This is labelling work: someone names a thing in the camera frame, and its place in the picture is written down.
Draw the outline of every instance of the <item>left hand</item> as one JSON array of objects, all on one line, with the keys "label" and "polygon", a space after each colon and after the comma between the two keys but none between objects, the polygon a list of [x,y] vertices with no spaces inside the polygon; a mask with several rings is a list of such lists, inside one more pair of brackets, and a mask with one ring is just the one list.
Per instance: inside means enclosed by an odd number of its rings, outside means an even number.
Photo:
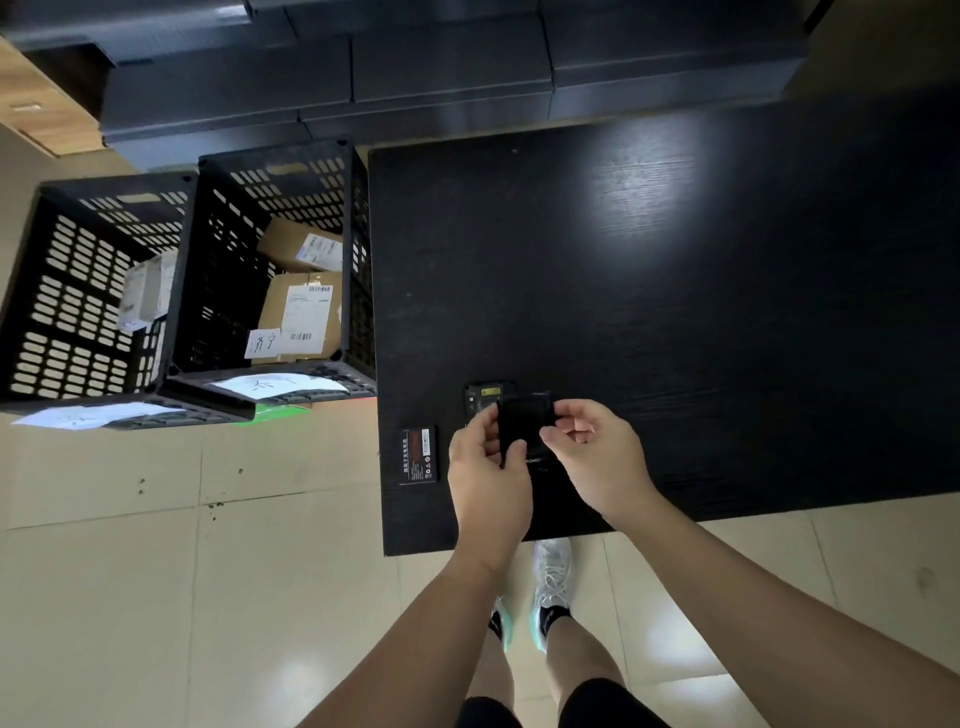
[{"label": "left hand", "polygon": [[491,404],[454,433],[447,480],[460,524],[456,550],[503,572],[530,528],[534,499],[525,442],[510,445],[500,470],[498,411]]}]

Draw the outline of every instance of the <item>forearm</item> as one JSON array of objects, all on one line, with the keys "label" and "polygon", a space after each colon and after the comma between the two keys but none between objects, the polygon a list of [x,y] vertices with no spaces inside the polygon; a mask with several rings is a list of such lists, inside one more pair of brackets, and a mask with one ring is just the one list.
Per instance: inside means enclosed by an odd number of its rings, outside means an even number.
[{"label": "forearm", "polygon": [[622,530],[772,725],[955,725],[960,677],[780,581],[665,498]]},{"label": "forearm", "polygon": [[448,728],[480,656],[503,574],[463,552],[300,728]]}]

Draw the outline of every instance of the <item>floor stain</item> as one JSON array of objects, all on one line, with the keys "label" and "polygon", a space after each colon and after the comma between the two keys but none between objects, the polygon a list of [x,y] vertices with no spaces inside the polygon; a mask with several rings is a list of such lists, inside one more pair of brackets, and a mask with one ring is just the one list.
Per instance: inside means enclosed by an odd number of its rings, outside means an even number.
[{"label": "floor stain", "polygon": [[923,598],[926,598],[931,592],[936,592],[940,586],[936,571],[927,567],[917,569],[914,580],[917,584],[917,591]]}]

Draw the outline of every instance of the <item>black sock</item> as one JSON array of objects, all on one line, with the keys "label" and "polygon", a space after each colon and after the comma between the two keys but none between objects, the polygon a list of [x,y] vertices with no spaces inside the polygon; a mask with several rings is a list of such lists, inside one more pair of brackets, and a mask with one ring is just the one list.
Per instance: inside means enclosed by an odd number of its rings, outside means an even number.
[{"label": "black sock", "polygon": [[490,615],[490,623],[487,625],[491,632],[496,635],[496,638],[503,642],[503,625],[500,624],[500,613],[494,612]]},{"label": "black sock", "polygon": [[546,633],[550,631],[550,625],[557,619],[570,616],[570,610],[566,607],[540,607],[540,631],[543,636],[546,637]]}]

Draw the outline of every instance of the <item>hand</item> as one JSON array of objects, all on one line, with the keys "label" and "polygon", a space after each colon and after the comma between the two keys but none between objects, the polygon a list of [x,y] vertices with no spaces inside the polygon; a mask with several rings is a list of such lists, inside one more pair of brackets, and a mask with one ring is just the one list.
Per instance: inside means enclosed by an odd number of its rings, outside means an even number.
[{"label": "hand", "polygon": [[460,524],[456,550],[503,572],[530,528],[534,498],[525,442],[510,445],[500,469],[497,414],[492,404],[454,433],[447,480]]},{"label": "hand", "polygon": [[554,412],[557,425],[540,431],[543,443],[584,502],[622,530],[658,495],[640,438],[630,423],[593,400],[559,400]]}]

